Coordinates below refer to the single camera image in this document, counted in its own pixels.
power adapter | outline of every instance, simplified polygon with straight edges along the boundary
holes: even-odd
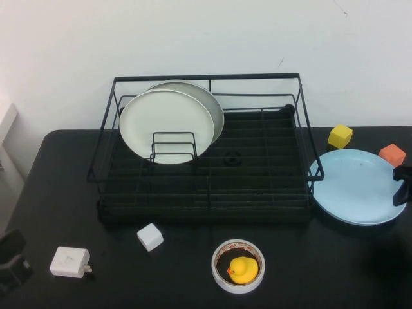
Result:
[[[51,262],[50,271],[55,276],[83,278],[85,272],[91,272],[89,259],[87,249],[59,247]]]

yellow cube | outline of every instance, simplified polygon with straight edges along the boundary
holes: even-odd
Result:
[[[332,131],[330,131],[328,144],[338,149],[343,149],[349,144],[352,134],[352,129],[344,126],[343,124],[338,124],[332,129]]]

masking tape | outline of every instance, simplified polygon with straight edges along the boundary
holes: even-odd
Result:
[[[252,282],[245,285],[235,285],[234,283],[227,282],[219,275],[217,268],[218,260],[223,253],[232,249],[243,249],[249,251],[255,256],[257,262],[259,263],[260,270],[256,278]],[[262,282],[263,275],[265,274],[265,268],[266,264],[262,252],[260,252],[260,250],[253,243],[242,239],[232,239],[225,241],[217,247],[212,256],[212,274],[214,280],[222,289],[234,294],[248,293],[257,288],[260,285],[260,282]]]

orange block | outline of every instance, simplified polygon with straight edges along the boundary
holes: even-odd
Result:
[[[379,156],[397,167],[405,160],[406,153],[395,144],[390,144],[379,151]]]

black wire dish rack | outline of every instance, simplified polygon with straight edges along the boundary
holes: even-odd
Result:
[[[193,160],[165,165],[154,159],[156,137],[168,132],[154,132],[151,156],[140,158],[125,145],[118,123],[133,97],[171,79],[209,89],[225,125],[200,156],[195,135],[180,132],[192,136]],[[310,158],[319,166],[315,174]],[[308,221],[313,183],[323,177],[298,73],[116,77],[88,171],[104,223]]]

